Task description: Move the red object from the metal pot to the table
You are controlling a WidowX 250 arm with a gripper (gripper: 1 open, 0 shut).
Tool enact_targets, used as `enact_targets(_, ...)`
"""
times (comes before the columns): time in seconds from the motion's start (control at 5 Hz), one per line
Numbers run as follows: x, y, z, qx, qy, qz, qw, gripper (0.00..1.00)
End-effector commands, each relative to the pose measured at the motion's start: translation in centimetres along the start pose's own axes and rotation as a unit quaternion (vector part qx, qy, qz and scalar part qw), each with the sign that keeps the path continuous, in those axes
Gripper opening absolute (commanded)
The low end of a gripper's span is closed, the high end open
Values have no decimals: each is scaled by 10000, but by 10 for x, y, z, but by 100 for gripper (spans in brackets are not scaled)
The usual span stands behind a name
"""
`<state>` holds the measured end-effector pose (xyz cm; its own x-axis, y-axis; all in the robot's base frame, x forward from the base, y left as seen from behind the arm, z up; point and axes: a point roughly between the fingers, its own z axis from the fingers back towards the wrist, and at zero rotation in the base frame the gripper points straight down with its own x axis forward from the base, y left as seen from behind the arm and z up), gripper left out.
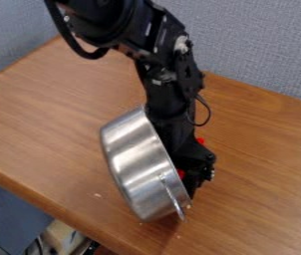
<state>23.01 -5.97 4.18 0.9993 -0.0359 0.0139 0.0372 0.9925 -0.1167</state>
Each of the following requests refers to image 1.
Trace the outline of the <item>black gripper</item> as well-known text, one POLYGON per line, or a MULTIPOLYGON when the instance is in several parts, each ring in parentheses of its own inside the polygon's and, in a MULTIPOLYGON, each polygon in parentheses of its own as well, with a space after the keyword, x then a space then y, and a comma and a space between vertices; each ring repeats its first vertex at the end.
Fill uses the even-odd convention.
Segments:
POLYGON ((198 142, 194 126, 184 115, 172 118, 149 117, 159 139, 177 170, 190 198, 206 181, 214 178, 215 154, 198 142))

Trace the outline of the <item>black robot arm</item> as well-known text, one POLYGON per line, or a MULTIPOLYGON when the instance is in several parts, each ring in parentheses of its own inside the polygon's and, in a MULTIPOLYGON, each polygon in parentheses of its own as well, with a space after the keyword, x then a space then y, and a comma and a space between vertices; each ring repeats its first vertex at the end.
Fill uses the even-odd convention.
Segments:
POLYGON ((97 60, 115 50, 132 59, 145 112, 188 194, 214 178, 215 155, 195 137, 203 72, 183 24, 151 0, 44 0, 73 52, 97 60))

